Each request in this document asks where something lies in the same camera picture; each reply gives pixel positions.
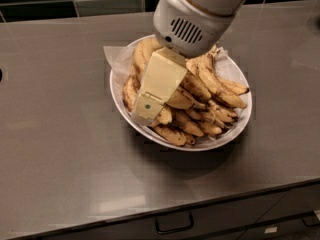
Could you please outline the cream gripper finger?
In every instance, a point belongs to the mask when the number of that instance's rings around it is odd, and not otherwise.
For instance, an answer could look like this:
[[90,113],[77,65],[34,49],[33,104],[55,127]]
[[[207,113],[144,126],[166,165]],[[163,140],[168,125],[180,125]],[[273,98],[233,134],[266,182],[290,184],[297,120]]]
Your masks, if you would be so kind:
[[134,103],[132,120],[143,126],[151,125],[186,73],[182,55],[168,48],[153,52]]

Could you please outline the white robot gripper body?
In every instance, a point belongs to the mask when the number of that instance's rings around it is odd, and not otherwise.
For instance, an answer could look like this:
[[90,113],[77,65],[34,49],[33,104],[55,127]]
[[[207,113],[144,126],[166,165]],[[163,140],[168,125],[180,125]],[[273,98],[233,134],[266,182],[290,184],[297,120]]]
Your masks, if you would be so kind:
[[208,52],[234,19],[233,0],[159,0],[153,27],[158,42],[186,58]]

